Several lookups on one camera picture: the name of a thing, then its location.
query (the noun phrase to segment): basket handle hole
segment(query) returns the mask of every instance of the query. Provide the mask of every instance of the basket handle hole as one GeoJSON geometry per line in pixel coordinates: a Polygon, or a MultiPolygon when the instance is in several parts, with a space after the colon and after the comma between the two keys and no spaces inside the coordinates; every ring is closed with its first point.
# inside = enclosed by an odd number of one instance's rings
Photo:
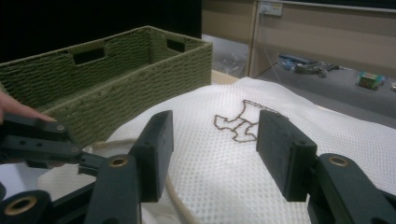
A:
{"type": "Polygon", "coordinates": [[[102,58],[105,58],[105,49],[100,48],[100,49],[92,49],[89,51],[77,53],[73,55],[73,59],[75,61],[75,64],[83,64],[83,63],[89,63],[92,61],[96,61],[102,58]]]}
{"type": "Polygon", "coordinates": [[[175,40],[167,39],[167,40],[166,40],[166,46],[167,46],[169,49],[173,49],[173,50],[178,51],[178,52],[181,52],[181,53],[183,53],[183,52],[186,51],[186,46],[185,46],[185,44],[184,44],[184,43],[177,42],[177,41],[175,41],[175,40]]]}

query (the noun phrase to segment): white cloth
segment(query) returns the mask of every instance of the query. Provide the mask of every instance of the white cloth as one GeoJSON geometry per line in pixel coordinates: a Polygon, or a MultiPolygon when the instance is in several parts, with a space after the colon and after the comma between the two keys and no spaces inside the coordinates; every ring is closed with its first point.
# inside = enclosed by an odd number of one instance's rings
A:
{"type": "MultiPolygon", "coordinates": [[[[310,223],[307,204],[283,199],[256,152],[260,109],[288,117],[318,144],[318,154],[349,157],[378,188],[396,194],[396,130],[319,109],[280,85],[248,77],[155,105],[122,125],[108,141],[136,138],[151,116],[173,110],[175,151],[169,175],[197,222],[310,223]]],[[[38,182],[51,195],[81,186],[80,179],[51,172],[38,182]]]]}

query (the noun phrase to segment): green box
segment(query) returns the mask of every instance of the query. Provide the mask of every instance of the green box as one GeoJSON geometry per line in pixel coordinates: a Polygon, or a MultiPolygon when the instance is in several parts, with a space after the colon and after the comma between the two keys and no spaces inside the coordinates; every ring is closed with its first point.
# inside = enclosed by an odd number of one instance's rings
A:
{"type": "Polygon", "coordinates": [[[358,85],[372,90],[377,90],[379,85],[382,85],[383,83],[384,76],[376,74],[361,72],[358,77],[358,85]]]}
{"type": "Polygon", "coordinates": [[[86,146],[162,101],[210,84],[212,44],[154,27],[0,64],[0,87],[86,146]]]}

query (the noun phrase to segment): finger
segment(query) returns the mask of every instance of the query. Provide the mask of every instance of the finger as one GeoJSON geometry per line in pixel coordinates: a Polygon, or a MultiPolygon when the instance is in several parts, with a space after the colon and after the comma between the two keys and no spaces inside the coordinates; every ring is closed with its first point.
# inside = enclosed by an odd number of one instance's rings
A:
{"type": "Polygon", "coordinates": [[[4,119],[4,111],[2,108],[0,108],[0,125],[3,124],[3,119],[4,119]]]}
{"type": "Polygon", "coordinates": [[[28,118],[37,118],[46,121],[56,121],[55,119],[34,110],[32,107],[21,104],[20,102],[3,92],[0,92],[0,108],[3,109],[3,116],[4,112],[8,112],[28,118]]]}

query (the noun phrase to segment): small object on shelf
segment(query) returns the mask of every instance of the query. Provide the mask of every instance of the small object on shelf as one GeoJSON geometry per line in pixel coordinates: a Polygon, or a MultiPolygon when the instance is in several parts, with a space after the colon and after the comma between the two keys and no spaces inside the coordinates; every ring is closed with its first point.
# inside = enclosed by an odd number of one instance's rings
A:
{"type": "Polygon", "coordinates": [[[284,69],[290,71],[294,69],[295,66],[295,62],[290,60],[290,59],[283,59],[281,57],[279,57],[279,61],[277,62],[281,67],[283,67],[284,69]]]}
{"type": "Polygon", "coordinates": [[[384,80],[384,76],[361,72],[358,77],[358,85],[371,90],[377,90],[380,85],[384,84],[384,80]]]}
{"type": "Polygon", "coordinates": [[[283,59],[283,60],[290,60],[295,63],[303,63],[303,64],[317,63],[317,61],[313,61],[310,59],[301,58],[301,57],[297,57],[297,56],[293,56],[293,55],[289,55],[289,54],[283,54],[283,53],[279,54],[279,58],[283,59]]]}
{"type": "Polygon", "coordinates": [[[294,72],[299,74],[315,74],[319,77],[326,77],[328,72],[332,70],[340,69],[340,66],[332,63],[311,63],[311,64],[302,64],[297,63],[294,67],[294,72]]]}
{"type": "Polygon", "coordinates": [[[392,91],[396,91],[396,82],[392,82],[392,84],[390,85],[390,89],[392,91]]]}

